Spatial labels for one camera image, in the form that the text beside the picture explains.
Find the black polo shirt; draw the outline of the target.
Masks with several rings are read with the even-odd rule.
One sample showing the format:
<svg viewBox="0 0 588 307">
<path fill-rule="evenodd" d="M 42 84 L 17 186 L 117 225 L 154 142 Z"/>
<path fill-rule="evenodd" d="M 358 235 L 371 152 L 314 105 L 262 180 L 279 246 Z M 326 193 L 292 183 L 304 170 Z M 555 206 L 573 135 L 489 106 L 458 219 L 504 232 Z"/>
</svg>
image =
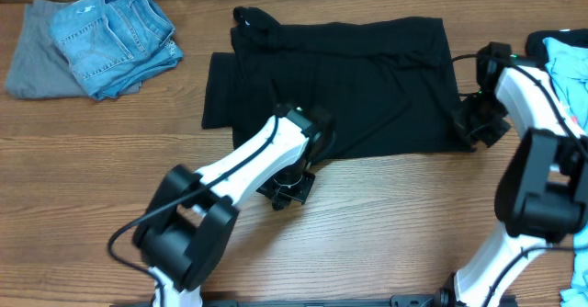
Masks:
<svg viewBox="0 0 588 307">
<path fill-rule="evenodd" d="M 254 136 L 277 103 L 331 114 L 330 159 L 466 152 L 452 114 L 457 81 L 441 19 L 283 25 L 236 7 L 232 52 L 211 56 L 201 125 Z"/>
</svg>

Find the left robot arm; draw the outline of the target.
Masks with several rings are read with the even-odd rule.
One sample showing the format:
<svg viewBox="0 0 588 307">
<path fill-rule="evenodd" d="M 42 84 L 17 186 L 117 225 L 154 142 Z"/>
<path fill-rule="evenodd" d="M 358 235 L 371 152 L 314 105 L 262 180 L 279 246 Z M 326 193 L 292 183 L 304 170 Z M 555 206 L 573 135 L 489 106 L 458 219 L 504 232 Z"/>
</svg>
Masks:
<svg viewBox="0 0 588 307">
<path fill-rule="evenodd" d="M 254 193 L 274 210 L 305 203 L 311 164 L 334 141 L 325 109 L 276 106 L 264 127 L 219 161 L 164 177 L 132 237 L 155 278 L 154 306 L 200 306 L 200 287 L 219 264 L 243 203 Z"/>
</svg>

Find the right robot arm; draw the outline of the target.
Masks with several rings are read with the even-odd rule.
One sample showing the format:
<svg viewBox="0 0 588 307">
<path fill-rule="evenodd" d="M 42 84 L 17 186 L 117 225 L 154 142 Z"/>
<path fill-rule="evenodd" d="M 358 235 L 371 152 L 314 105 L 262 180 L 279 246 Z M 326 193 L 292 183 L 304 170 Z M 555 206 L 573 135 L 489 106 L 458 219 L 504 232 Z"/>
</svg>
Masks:
<svg viewBox="0 0 588 307">
<path fill-rule="evenodd" d="M 513 306 L 505 292 L 516 278 L 587 223 L 587 137 L 536 59 L 499 42 L 472 57 L 480 89 L 453 114 L 459 137 L 492 146 L 514 127 L 520 144 L 496 189 L 492 233 L 450 275 L 435 305 Z"/>
</svg>

